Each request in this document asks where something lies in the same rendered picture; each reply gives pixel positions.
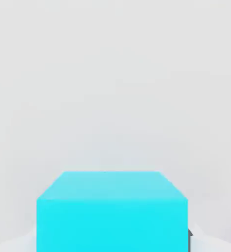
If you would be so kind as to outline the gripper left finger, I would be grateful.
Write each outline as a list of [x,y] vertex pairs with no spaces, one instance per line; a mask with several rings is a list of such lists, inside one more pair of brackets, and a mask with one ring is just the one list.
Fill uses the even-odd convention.
[[24,236],[2,243],[0,252],[36,252],[36,227]]

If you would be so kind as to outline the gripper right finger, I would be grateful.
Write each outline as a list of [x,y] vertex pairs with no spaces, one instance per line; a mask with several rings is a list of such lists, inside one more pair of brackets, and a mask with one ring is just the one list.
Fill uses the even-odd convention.
[[231,243],[211,237],[196,224],[189,224],[193,234],[190,238],[189,252],[231,252]]

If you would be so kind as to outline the small cyan cube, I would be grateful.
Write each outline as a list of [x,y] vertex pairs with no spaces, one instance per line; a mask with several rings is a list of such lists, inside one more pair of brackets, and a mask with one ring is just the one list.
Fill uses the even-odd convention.
[[159,172],[64,172],[36,201],[36,252],[189,252],[188,199]]

